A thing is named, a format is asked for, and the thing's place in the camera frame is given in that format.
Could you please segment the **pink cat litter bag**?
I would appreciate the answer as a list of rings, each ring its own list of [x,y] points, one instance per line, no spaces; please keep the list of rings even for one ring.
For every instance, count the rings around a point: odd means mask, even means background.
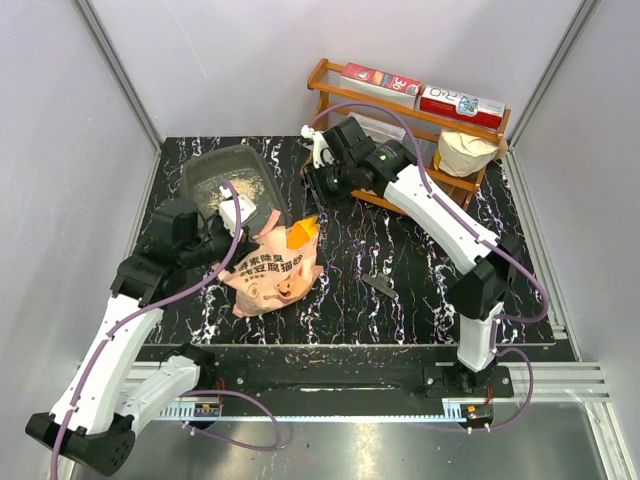
[[[280,310],[303,299],[323,273],[317,263],[319,231],[314,239],[297,250],[287,247],[290,227],[277,225],[280,212],[274,210],[266,225],[253,239],[260,247],[219,279],[235,293],[232,313],[255,317]]]

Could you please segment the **yellow plastic scoop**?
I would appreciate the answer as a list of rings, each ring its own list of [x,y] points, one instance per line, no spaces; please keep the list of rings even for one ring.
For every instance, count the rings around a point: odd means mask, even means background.
[[[311,216],[295,222],[287,235],[287,247],[297,250],[314,239],[319,230],[317,219],[317,216]]]

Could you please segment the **black bag clip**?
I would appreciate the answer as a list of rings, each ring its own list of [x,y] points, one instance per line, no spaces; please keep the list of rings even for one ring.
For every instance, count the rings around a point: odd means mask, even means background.
[[[391,286],[391,278],[383,273],[362,274],[361,280],[374,290],[390,298],[397,297],[397,292]]]

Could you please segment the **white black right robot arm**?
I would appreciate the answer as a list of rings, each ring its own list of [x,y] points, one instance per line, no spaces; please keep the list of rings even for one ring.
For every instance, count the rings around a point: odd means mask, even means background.
[[[460,277],[446,299],[459,316],[460,339],[443,386],[480,394],[497,366],[495,329],[515,275],[504,257],[518,254],[519,242],[500,241],[473,225],[409,148],[396,139],[375,143],[353,117],[324,132],[305,125],[301,135],[313,144],[312,161],[302,172],[319,207],[335,205],[355,190],[373,192],[409,216],[451,258]]]

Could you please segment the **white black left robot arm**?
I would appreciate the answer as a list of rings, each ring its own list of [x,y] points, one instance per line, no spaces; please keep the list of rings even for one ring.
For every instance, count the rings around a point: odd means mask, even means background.
[[[98,333],[74,379],[50,411],[30,417],[26,434],[50,448],[54,459],[65,457],[111,476],[136,437],[175,398],[211,392],[215,356],[190,343],[173,349],[160,370],[129,394],[122,388],[165,307],[214,279],[187,286],[188,272],[213,266],[220,274],[257,249],[247,226],[256,212],[245,194],[226,193],[208,218],[190,199],[163,202],[133,254],[118,266]]]

